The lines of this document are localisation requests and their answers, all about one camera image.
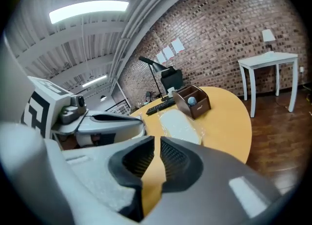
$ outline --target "desk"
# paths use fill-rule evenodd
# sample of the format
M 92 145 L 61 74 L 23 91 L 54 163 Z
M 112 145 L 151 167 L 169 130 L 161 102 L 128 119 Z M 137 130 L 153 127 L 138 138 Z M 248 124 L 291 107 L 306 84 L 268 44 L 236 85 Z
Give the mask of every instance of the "desk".
M 246 163 L 252 142 L 252 126 L 249 114 L 239 98 L 233 93 L 216 87 L 201 87 L 210 100 L 211 110 L 195 120 L 205 129 L 203 145 L 231 154 Z M 157 99 L 135 111 L 131 116 L 142 115 L 147 135 L 155 137 L 155 156 L 142 177 L 142 204 L 146 215 L 158 202 L 161 185 L 166 181 L 165 168 L 160 159 L 160 137 L 164 136 L 157 113 L 146 115 L 146 111 L 161 103 Z M 177 109 L 173 105 L 166 110 Z
M 289 112 L 293 111 L 294 104 L 296 102 L 297 96 L 297 85 L 298 85 L 298 55 L 288 54 L 288 53 L 266 53 L 259 56 L 254 56 L 246 59 L 240 59 L 238 61 L 240 67 L 240 73 L 243 79 L 243 89 L 244 89 L 244 100 L 247 100 L 247 84 L 244 68 L 249 70 L 250 76 L 250 85 L 252 91 L 252 107 L 250 111 L 250 117 L 254 117 L 255 111 L 255 78 L 254 78 L 254 69 L 276 66 L 276 96 L 279 95 L 279 64 L 283 63 L 293 63 L 292 66 L 292 96 L 289 104 Z

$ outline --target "ceiling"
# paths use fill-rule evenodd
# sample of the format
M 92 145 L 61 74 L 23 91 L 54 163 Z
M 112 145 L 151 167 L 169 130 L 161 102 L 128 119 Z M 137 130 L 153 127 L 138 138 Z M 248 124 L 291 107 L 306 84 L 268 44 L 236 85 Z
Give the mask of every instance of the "ceiling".
M 22 0 L 5 34 L 28 75 L 89 97 L 113 91 L 133 50 L 178 0 L 123 0 L 129 2 L 125 12 L 84 14 L 51 24 L 51 11 L 83 1 L 91 0 Z M 102 75 L 107 78 L 99 84 L 82 88 Z

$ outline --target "yellow round table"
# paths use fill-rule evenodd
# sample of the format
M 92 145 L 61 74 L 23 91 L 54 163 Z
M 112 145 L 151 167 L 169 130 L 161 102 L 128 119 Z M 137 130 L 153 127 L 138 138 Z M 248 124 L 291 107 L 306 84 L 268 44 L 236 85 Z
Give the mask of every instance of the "yellow round table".
M 197 131 L 204 131 L 202 144 L 224 151 L 246 163 L 252 142 L 252 126 L 249 114 L 241 100 L 233 93 L 217 87 L 200 87 L 209 97 L 211 110 L 198 117 L 192 124 Z M 141 115 L 147 135 L 155 137 L 155 156 L 142 177 L 143 211 L 146 215 L 158 202 L 161 184 L 166 181 L 164 165 L 160 159 L 160 137 L 164 136 L 157 113 L 146 115 L 149 108 L 161 103 L 157 99 L 131 114 Z M 177 109 L 176 105 L 164 109 Z

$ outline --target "white side table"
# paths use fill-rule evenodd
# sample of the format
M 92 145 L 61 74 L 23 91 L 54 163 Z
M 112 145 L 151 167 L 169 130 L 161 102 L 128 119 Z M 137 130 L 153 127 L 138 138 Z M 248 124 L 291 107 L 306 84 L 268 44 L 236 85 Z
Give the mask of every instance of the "white side table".
M 292 67 L 292 96 L 291 102 L 289 104 L 289 112 L 293 111 L 294 104 L 296 102 L 297 96 L 297 85 L 298 85 L 298 55 L 288 54 L 288 53 L 279 53 L 279 52 L 268 52 L 259 56 L 254 56 L 246 59 L 240 59 L 238 61 L 240 72 L 243 79 L 243 89 L 244 89 L 244 100 L 247 100 L 247 84 L 244 68 L 249 70 L 250 84 L 252 91 L 252 107 L 250 111 L 250 117 L 254 117 L 255 111 L 255 78 L 254 78 L 254 69 L 276 66 L 276 96 L 279 95 L 279 64 L 283 63 L 293 63 Z

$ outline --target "ceiling light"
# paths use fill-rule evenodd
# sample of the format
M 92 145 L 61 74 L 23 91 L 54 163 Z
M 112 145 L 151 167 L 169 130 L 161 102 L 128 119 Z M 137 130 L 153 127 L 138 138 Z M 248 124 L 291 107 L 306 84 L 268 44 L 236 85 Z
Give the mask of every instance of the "ceiling light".
M 81 14 L 99 11 L 125 11 L 128 4 L 129 3 L 126 1 L 110 1 L 110 0 L 87 1 L 54 10 L 50 12 L 49 16 L 51 23 L 54 24 L 58 21 Z
M 89 86 L 89 85 L 91 85 L 91 84 L 93 84 L 93 83 L 95 83 L 95 82 L 97 82 L 97 81 L 99 81 L 99 80 L 101 80 L 101 79 L 105 79 L 106 77 L 107 77 L 107 75 L 104 75 L 104 76 L 102 76 L 102 77 L 100 77 L 100 78 L 91 80 L 90 82 L 83 84 L 82 87 Z

